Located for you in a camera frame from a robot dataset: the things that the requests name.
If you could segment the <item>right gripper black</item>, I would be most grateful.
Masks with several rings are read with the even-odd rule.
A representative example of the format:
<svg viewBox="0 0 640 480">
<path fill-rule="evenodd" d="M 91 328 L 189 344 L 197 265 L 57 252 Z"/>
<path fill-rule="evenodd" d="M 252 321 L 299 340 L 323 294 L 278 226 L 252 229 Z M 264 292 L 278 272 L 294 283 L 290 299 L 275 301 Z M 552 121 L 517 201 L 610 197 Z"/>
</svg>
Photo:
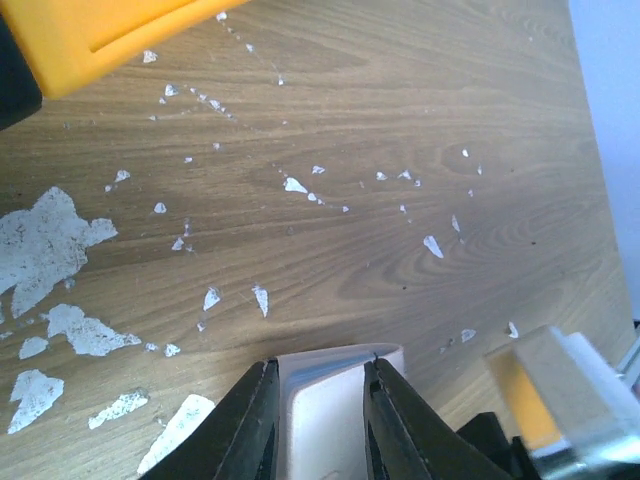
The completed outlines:
<svg viewBox="0 0 640 480">
<path fill-rule="evenodd" d="M 513 479 L 538 480 L 522 439 L 515 436 L 508 440 L 493 412 L 477 414 L 458 429 L 457 434 Z"/>
</svg>

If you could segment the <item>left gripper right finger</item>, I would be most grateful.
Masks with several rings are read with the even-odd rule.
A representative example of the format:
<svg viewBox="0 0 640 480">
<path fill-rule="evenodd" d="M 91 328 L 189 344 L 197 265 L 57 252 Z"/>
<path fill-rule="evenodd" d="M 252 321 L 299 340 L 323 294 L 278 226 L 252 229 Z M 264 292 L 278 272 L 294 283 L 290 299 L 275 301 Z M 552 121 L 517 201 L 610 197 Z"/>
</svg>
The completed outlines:
<svg viewBox="0 0 640 480">
<path fill-rule="evenodd" d="M 364 365 L 363 415 L 370 479 L 508 479 L 454 432 L 384 358 Z"/>
</svg>

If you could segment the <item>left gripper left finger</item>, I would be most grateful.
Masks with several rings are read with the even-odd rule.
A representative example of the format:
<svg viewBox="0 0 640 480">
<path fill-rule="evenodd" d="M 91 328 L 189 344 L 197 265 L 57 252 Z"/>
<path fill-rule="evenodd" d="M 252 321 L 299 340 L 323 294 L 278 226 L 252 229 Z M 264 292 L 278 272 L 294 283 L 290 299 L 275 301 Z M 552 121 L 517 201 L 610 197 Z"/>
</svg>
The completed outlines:
<svg viewBox="0 0 640 480">
<path fill-rule="evenodd" d="M 254 363 L 195 431 L 145 479 L 274 479 L 280 381 L 274 358 Z"/>
</svg>

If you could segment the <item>beige card holder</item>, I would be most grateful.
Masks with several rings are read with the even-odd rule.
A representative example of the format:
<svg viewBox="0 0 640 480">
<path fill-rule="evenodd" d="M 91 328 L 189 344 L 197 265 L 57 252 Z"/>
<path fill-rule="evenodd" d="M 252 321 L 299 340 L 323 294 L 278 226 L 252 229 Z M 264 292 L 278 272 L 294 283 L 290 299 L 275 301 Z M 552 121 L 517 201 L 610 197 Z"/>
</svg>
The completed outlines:
<svg viewBox="0 0 640 480">
<path fill-rule="evenodd" d="M 373 343 L 279 355 L 278 479 L 365 479 L 364 365 L 404 350 Z"/>
</svg>

